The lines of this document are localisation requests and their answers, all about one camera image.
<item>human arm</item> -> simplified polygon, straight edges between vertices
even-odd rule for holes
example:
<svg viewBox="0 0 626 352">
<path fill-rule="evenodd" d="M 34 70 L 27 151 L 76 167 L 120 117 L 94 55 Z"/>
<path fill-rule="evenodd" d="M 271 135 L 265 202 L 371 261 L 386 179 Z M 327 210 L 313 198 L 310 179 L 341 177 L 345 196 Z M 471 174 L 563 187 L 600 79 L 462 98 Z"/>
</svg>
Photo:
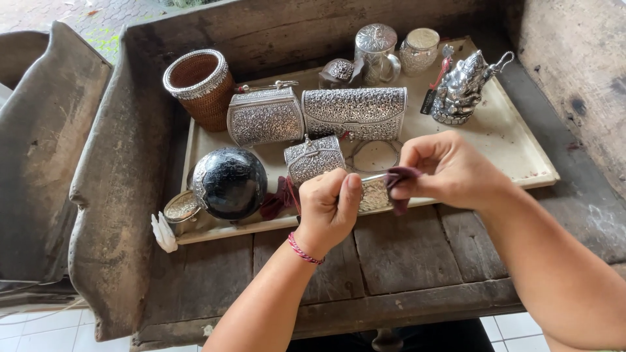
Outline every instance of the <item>human arm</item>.
<svg viewBox="0 0 626 352">
<path fill-rule="evenodd" d="M 428 175 L 393 198 L 432 197 L 479 213 L 552 348 L 626 348 L 626 281 L 457 133 L 408 141 L 400 165 Z"/>
<path fill-rule="evenodd" d="M 302 220 L 294 238 L 307 255 L 321 260 L 354 226 L 361 178 L 337 169 L 305 182 L 299 192 Z M 285 241 L 224 314 L 202 351 L 285 351 L 316 266 Z"/>
</svg>

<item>white floor tile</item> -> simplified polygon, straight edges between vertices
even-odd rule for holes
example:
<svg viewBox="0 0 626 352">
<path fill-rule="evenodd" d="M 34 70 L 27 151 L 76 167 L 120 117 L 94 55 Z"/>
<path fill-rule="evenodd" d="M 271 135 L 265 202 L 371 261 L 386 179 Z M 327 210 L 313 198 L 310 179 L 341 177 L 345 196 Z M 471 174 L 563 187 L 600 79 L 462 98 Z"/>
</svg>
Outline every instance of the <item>white floor tile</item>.
<svg viewBox="0 0 626 352">
<path fill-rule="evenodd" d="M 130 349 L 130 336 L 111 341 L 96 342 L 94 332 L 94 324 L 79 326 L 73 352 L 128 352 Z"/>
<path fill-rule="evenodd" d="M 54 312 L 29 313 L 28 316 L 26 317 L 26 320 L 40 318 L 42 316 L 47 316 L 52 313 Z M 34 321 L 28 321 L 26 325 L 24 325 L 24 330 L 22 331 L 22 335 L 43 333 L 45 331 L 52 331 L 52 330 L 65 329 L 65 328 L 71 328 L 73 326 L 78 326 L 78 323 L 80 322 L 80 314 L 81 314 L 81 311 L 79 309 L 75 309 L 73 311 L 58 312 L 47 318 L 37 319 Z"/>
<path fill-rule="evenodd" d="M 492 347 L 493 347 L 493 351 L 494 351 L 494 352 L 508 352 L 508 351 L 506 350 L 505 343 L 504 343 L 504 342 L 502 342 L 502 341 L 500 341 L 500 342 L 494 342 L 494 343 L 492 343 L 491 345 L 492 345 Z"/>
<path fill-rule="evenodd" d="M 75 326 L 22 336 L 17 352 L 72 352 L 77 329 Z"/>
<path fill-rule="evenodd" d="M 26 320 L 27 315 L 28 314 L 14 314 L 6 318 L 0 319 L 0 324 L 18 323 L 12 325 L 0 325 L 0 339 L 14 338 L 15 336 L 22 335 L 22 330 L 24 330 L 24 323 L 20 322 Z"/>
<path fill-rule="evenodd" d="M 91 309 L 83 309 L 83 313 L 80 316 L 80 325 L 93 324 L 96 322 L 96 317 L 93 316 Z"/>
<path fill-rule="evenodd" d="M 550 352 L 546 339 L 541 336 L 505 341 L 508 352 Z"/>
<path fill-rule="evenodd" d="M 480 322 L 483 323 L 483 328 L 489 337 L 489 341 L 502 341 L 502 335 L 496 324 L 496 320 L 492 316 L 485 316 L 480 318 Z"/>
<path fill-rule="evenodd" d="M 19 336 L 0 339 L 0 352 L 15 352 L 18 350 Z"/>
<path fill-rule="evenodd" d="M 495 318 L 503 339 L 522 338 L 543 333 L 528 313 L 498 315 Z"/>
<path fill-rule="evenodd" d="M 153 352 L 199 352 L 200 348 L 198 345 L 193 344 L 191 346 L 182 346 L 182 347 L 170 347 L 165 349 L 158 349 Z"/>
</svg>

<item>black sphere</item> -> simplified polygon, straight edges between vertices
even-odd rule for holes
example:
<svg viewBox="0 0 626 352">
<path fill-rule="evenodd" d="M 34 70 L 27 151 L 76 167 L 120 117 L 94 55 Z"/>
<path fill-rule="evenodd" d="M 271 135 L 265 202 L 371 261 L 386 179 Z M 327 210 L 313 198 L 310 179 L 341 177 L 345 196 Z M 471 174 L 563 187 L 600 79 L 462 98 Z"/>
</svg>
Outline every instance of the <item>black sphere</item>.
<svg viewBox="0 0 626 352">
<path fill-rule="evenodd" d="M 202 179 L 206 211 L 230 221 L 254 214 L 267 192 L 267 174 L 258 158 L 241 148 L 218 149 L 206 157 Z"/>
</svg>

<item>cardboard tag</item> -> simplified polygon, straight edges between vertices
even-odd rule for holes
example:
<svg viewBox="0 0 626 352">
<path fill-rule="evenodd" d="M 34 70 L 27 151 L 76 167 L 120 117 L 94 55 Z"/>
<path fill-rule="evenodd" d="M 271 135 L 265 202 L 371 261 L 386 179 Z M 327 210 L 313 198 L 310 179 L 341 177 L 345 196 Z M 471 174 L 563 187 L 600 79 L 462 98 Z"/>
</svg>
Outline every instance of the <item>cardboard tag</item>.
<svg viewBox="0 0 626 352">
<path fill-rule="evenodd" d="M 429 89 L 426 92 L 426 97 L 424 98 L 424 104 L 422 104 L 421 112 L 424 115 L 430 115 L 430 111 L 433 109 L 433 103 L 435 99 L 435 95 L 437 94 L 436 90 Z"/>
</svg>

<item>wooden table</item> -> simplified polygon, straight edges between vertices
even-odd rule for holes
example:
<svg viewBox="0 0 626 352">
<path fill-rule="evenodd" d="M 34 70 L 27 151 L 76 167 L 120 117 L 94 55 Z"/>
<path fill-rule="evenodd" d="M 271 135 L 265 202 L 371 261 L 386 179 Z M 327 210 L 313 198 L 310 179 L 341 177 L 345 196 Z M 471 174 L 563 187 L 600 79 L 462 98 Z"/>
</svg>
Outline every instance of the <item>wooden table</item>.
<svg viewBox="0 0 626 352">
<path fill-rule="evenodd" d="M 488 62 L 509 50 L 470 33 Z M 518 61 L 498 77 L 562 180 L 530 193 L 567 230 L 626 277 L 626 210 Z M 180 172 L 187 136 L 178 122 L 170 158 Z M 168 179 L 175 194 L 180 177 Z M 156 247 L 135 350 L 202 343 L 292 229 Z M 307 287 L 294 337 L 407 326 L 523 311 L 477 214 L 446 205 L 360 217 Z"/>
</svg>

